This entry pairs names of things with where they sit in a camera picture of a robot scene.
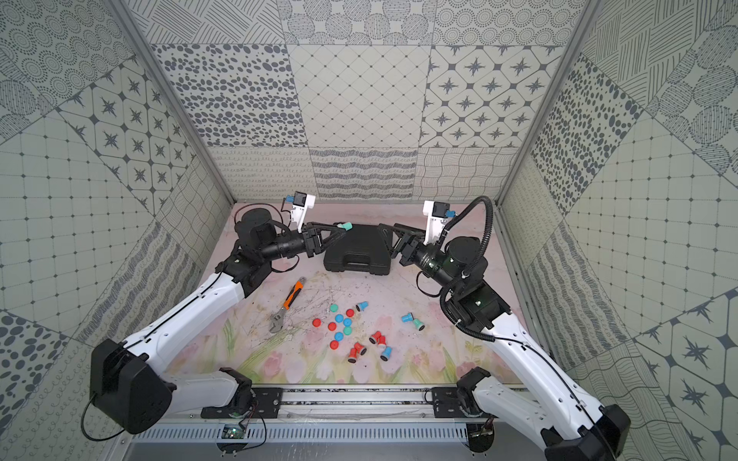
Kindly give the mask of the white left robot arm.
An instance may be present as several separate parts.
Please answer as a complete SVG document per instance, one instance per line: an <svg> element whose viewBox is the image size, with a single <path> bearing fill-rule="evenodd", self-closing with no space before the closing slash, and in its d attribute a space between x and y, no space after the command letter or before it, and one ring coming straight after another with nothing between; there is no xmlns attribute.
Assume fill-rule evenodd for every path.
<svg viewBox="0 0 738 461"><path fill-rule="evenodd" d="M238 238L230 255L201 286L139 332L121 342L106 339L94 348L90 404L130 434L189 410L251 415L250 378L230 367L177 378L166 372L170 363L205 327L255 292L273 274L274 261L320 255L351 228L349 223L307 223L292 230L273 220L267 209L247 211L234 226Z"/></svg>

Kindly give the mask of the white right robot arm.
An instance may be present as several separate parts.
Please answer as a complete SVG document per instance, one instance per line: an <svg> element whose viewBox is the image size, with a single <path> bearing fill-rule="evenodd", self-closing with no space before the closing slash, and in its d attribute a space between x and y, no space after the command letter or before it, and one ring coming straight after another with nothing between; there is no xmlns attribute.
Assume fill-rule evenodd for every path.
<svg viewBox="0 0 738 461"><path fill-rule="evenodd" d="M488 345L530 392L524 398L476 367L457 382L464 412L498 417L542 449L549 460L615 460L624 451L630 417L578 386L536 343L509 304L485 281L482 237L428 244L422 230L380 225L392 257L437 282L444 316L459 332Z"/></svg>

